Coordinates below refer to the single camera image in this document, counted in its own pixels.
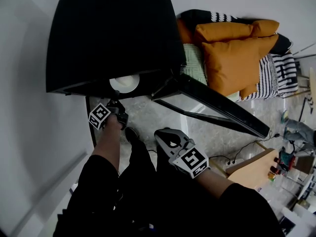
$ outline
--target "white bowl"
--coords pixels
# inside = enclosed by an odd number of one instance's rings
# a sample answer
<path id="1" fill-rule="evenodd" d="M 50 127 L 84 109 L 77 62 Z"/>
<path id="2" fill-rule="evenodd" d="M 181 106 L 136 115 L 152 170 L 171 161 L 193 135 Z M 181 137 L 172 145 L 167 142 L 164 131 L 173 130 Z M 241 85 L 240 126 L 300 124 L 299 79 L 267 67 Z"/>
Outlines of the white bowl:
<path id="1" fill-rule="evenodd" d="M 120 93 L 130 93 L 138 86 L 139 79 L 139 75 L 113 78 L 110 79 L 110 85 Z"/>

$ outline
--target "black sleeve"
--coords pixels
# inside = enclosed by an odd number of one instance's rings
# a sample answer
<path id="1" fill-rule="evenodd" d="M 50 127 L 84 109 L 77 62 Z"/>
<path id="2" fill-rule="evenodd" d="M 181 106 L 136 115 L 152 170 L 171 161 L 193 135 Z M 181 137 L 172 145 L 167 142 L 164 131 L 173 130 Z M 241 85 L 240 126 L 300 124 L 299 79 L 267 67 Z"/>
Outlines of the black sleeve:
<path id="1" fill-rule="evenodd" d="M 93 233 L 99 235 L 108 230 L 113 222 L 118 180 L 118 173 L 108 160 L 91 156 L 67 209 L 58 215 L 54 236 L 73 236 L 74 233 L 93 236 Z"/>
<path id="2" fill-rule="evenodd" d="M 219 200 L 225 223 L 234 236 L 284 236 L 270 205 L 255 190 L 232 184 Z"/>

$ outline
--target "hand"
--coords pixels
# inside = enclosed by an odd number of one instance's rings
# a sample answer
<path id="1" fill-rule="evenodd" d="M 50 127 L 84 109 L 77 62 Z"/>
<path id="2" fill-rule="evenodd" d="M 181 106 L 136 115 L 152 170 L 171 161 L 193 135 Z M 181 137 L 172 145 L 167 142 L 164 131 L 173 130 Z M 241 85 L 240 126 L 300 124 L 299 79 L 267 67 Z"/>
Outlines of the hand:
<path id="1" fill-rule="evenodd" d="M 121 130 L 123 127 L 123 125 L 120 122 L 118 122 L 118 117 L 115 114 L 110 114 L 108 116 L 108 119 L 106 121 L 106 126 L 109 126 L 113 129 L 119 129 L 119 130 Z"/>

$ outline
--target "forearm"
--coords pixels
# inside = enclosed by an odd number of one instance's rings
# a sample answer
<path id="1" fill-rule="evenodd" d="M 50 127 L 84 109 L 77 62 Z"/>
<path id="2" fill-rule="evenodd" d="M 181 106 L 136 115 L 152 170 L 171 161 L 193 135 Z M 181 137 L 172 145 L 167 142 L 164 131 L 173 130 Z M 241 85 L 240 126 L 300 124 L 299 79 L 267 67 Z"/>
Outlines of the forearm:
<path id="1" fill-rule="evenodd" d="M 196 177 L 196 180 L 215 198 L 220 198 L 229 185 L 234 183 L 210 169 L 203 171 Z"/>
<path id="2" fill-rule="evenodd" d="M 99 155 L 107 159 L 118 171 L 119 170 L 119 139 L 121 124 L 115 115 L 109 116 L 103 134 L 95 147 L 92 155 Z"/>

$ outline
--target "black pillow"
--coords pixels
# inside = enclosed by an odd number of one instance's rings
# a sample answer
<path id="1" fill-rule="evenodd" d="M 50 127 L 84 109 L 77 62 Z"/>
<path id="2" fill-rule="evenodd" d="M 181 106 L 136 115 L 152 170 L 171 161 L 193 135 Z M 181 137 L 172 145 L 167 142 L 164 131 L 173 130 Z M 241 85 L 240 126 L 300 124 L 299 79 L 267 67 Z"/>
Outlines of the black pillow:
<path id="1" fill-rule="evenodd" d="M 231 17 L 218 12 L 210 12 L 206 10 L 187 10 L 181 13 L 181 19 L 185 22 L 187 28 L 194 33 L 196 26 L 199 24 L 215 23 L 215 22 L 235 22 L 242 24 L 252 24 L 252 20 Z"/>
<path id="2" fill-rule="evenodd" d="M 269 53 L 283 55 L 288 52 L 288 50 L 293 45 L 293 42 L 290 41 L 287 37 L 282 34 L 278 34 L 278 39 L 274 47 L 270 50 Z"/>

